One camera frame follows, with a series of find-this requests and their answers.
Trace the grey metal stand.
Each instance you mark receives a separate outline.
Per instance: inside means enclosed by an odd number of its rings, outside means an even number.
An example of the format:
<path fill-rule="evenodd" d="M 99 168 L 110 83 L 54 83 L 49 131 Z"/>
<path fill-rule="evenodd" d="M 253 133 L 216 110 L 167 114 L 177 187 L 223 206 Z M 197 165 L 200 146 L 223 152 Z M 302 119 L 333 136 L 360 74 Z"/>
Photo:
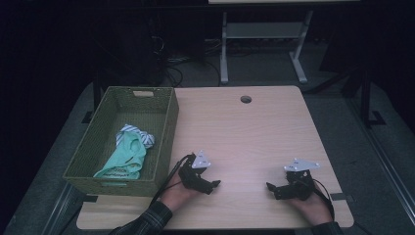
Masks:
<path fill-rule="evenodd" d="M 227 63 L 227 41 L 229 39 L 296 39 L 297 47 L 289 53 L 290 60 L 300 83 L 308 80 L 300 63 L 300 53 L 308 33 L 312 11 L 305 14 L 302 22 L 292 23 L 231 23 L 227 13 L 222 14 L 221 53 L 220 53 L 220 83 L 229 82 Z"/>

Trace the mint green baby garment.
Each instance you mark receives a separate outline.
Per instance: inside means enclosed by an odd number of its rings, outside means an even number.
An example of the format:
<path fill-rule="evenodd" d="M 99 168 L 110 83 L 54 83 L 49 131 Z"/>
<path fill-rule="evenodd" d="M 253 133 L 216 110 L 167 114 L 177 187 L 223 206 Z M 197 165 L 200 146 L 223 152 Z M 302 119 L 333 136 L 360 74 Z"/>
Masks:
<path fill-rule="evenodd" d="M 115 136 L 115 150 L 95 178 L 138 179 L 147 150 L 156 143 L 155 136 L 126 124 Z"/>

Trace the person's right hand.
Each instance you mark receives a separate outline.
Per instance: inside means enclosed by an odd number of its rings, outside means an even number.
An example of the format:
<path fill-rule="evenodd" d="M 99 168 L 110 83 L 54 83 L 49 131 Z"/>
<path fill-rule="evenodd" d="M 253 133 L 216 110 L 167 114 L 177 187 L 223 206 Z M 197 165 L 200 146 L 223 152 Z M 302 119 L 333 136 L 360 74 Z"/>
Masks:
<path fill-rule="evenodd" d="M 312 226 L 334 221 L 327 205 L 315 192 L 313 192 L 305 201 L 289 199 L 287 203 L 300 212 Z"/>

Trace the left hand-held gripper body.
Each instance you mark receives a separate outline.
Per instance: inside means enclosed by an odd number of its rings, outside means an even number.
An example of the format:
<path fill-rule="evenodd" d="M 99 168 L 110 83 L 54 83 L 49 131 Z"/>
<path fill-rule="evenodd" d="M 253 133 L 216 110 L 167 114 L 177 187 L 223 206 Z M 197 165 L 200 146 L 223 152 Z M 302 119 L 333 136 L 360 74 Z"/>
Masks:
<path fill-rule="evenodd" d="M 199 187 L 209 187 L 210 182 L 202 178 L 202 173 L 211 166 L 203 150 L 198 154 L 192 153 L 179 169 L 179 176 L 182 184 L 187 189 L 197 191 Z"/>

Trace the grey tape strip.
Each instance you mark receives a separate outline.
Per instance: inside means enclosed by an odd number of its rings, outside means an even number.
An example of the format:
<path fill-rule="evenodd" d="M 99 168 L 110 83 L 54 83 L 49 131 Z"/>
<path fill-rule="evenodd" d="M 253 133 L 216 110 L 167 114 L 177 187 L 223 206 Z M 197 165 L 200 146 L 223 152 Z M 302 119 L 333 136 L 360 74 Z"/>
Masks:
<path fill-rule="evenodd" d="M 354 198 L 351 195 L 345 193 L 332 193 L 330 194 L 332 201 L 347 201 L 347 202 L 354 202 Z"/>

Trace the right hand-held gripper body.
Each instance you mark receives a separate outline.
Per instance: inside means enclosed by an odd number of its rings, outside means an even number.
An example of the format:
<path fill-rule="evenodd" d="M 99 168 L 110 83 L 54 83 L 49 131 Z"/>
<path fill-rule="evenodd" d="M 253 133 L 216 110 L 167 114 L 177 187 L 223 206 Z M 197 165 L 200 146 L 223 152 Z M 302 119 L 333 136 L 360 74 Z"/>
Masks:
<path fill-rule="evenodd" d="M 290 164 L 285 165 L 288 181 L 285 192 L 294 193 L 296 198 L 302 201 L 306 200 L 315 188 L 310 171 L 319 167 L 319 163 L 302 159 L 294 159 Z"/>

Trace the green woven basket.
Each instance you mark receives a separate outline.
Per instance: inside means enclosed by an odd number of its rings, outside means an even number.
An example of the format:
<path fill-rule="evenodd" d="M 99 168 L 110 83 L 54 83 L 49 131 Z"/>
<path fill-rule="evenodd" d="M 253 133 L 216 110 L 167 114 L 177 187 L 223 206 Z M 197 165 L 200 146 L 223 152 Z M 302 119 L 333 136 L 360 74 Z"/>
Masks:
<path fill-rule="evenodd" d="M 152 197 L 168 174 L 175 127 L 179 113 L 171 87 L 111 86 L 64 173 L 64 179 L 79 191 L 92 195 Z M 155 136 L 137 179 L 98 178 L 115 151 L 115 136 L 131 124 Z"/>

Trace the aluminium floor rail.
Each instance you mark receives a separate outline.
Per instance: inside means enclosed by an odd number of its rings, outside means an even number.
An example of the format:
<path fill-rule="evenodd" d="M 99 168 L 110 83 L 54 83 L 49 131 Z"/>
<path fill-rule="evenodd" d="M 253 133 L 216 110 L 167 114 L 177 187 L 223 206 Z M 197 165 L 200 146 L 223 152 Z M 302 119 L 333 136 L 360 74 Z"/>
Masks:
<path fill-rule="evenodd" d="M 346 104 L 356 119 L 357 123 L 359 124 L 361 131 L 372 146 L 372 149 L 376 153 L 376 156 L 380 161 L 380 166 L 384 171 L 388 182 L 390 183 L 394 193 L 399 199 L 401 206 L 407 214 L 409 220 L 415 227 L 415 198 L 410 194 L 406 185 L 393 166 L 389 155 L 373 131 L 371 122 L 363 119 L 363 117 L 360 115 L 360 108 L 353 100 L 346 99 Z"/>
<path fill-rule="evenodd" d="M 82 194 L 66 183 L 52 208 L 41 235 L 64 235 L 80 212 Z"/>

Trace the black metal stand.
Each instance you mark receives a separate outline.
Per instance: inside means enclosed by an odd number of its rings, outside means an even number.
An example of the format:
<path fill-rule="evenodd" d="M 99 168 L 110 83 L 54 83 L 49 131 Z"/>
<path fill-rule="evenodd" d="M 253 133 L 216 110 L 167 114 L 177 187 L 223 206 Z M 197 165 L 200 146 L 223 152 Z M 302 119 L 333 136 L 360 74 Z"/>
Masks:
<path fill-rule="evenodd" d="M 95 75 L 94 80 L 92 82 L 92 91 L 93 91 L 93 109 L 91 111 L 88 111 L 83 120 L 82 123 L 89 123 L 92 120 L 92 117 L 96 110 L 98 109 L 98 106 L 101 102 L 101 81 L 98 74 Z"/>
<path fill-rule="evenodd" d="M 361 79 L 360 96 L 360 118 L 366 128 L 371 129 L 374 125 L 385 125 L 386 122 L 378 111 L 370 108 L 371 98 L 371 77 L 365 70 Z"/>

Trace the person's left hand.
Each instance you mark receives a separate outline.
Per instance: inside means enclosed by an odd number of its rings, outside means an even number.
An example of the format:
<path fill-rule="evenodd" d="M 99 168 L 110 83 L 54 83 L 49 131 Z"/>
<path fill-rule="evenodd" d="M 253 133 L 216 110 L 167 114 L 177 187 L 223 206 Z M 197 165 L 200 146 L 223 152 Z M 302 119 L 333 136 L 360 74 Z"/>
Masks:
<path fill-rule="evenodd" d="M 181 182 L 178 173 L 175 173 L 167 184 L 160 197 L 160 201 L 172 212 L 176 212 L 188 202 L 200 196 L 201 193 L 193 189 L 187 189 Z"/>

